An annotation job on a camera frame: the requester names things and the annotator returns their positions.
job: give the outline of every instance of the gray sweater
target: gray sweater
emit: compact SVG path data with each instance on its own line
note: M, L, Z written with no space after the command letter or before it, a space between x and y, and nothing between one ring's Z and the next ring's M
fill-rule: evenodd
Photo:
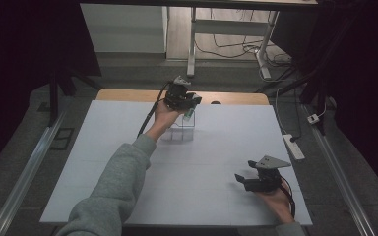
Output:
M111 157L91 195L73 207L69 222L57 235L121 235L143 188L156 143L146 135L124 144ZM299 223L276 227L278 235L304 236Z

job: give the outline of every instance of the table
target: table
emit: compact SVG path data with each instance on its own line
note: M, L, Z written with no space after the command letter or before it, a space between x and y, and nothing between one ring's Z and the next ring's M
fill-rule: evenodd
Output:
M234 173L256 178L247 160L258 161L265 154L290 162L273 107L258 93L198 94L203 103L196 108L193 141L171 143L160 138L126 225L274 225L276 219L266 205L234 178ZM129 89L103 89L98 94L40 222L67 222L74 204L95 187L118 144L135 139L157 95L153 90ZM222 105L209 104L214 100ZM296 220L312 224L293 168L283 168L281 174L292 186Z

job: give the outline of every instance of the person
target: person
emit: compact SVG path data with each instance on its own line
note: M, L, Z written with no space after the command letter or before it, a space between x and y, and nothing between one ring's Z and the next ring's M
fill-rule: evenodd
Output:
M143 188L156 142L182 113L184 111L169 109L161 101L152 127L133 144L121 145L110 158L91 195L73 207L68 223L57 235L121 235L122 224L131 215ZM256 195L281 221L282 225L277 226L280 236L304 235L300 224L290 214L289 201L281 190Z

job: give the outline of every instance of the metal frame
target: metal frame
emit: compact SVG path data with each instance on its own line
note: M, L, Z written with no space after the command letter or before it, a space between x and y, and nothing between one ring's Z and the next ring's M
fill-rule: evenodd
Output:
M269 43L275 22L279 12L271 12L271 16L267 23L252 23L252 22L234 22L234 21L217 21L217 20L196 20L196 8L192 8L191 15L191 31L189 43L189 57L187 77L195 76L195 34L224 34L224 35L251 35L263 36L263 41L260 50L256 53L257 61L260 66L260 71L265 80L271 78L266 60L264 59L266 47Z
M306 109L305 105L302 105L302 109L306 117L311 115ZM330 143L327 141L327 138L321 135L316 126L312 126L311 128L312 133L314 134L314 137L324 154L327 164L330 167L331 173L339 186L343 199L350 209L351 215L355 221L355 225L360 231L360 234L364 236L376 235L360 200L355 195L348 178L346 177L336 155L333 152L333 149L330 146Z
M66 104L64 105L62 111L59 113L57 119L54 121L51 127L47 127L45 129L29 161L27 162L26 167L17 180L17 183L12 189L5 204L2 206L0 210L0 235L5 235L9 226L11 225L11 222L14 219L15 214L17 213L17 210L24 199L24 196L29 190L33 177L35 176L35 173L38 170L40 164L44 160L44 157L48 149L50 148L50 144L67 113L67 109L70 103L71 99L66 98Z

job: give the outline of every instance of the wooden edge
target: wooden edge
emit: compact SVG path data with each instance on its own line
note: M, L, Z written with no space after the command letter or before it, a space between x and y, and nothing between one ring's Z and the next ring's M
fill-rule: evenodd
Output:
M232 105L269 105L269 99L262 93L241 93L241 92L215 92L215 91L194 91L202 96L201 104L211 104L219 101L221 104ZM158 97L158 90L136 90L136 89L111 89L106 88L99 91L96 100L116 101L141 101L154 102Z

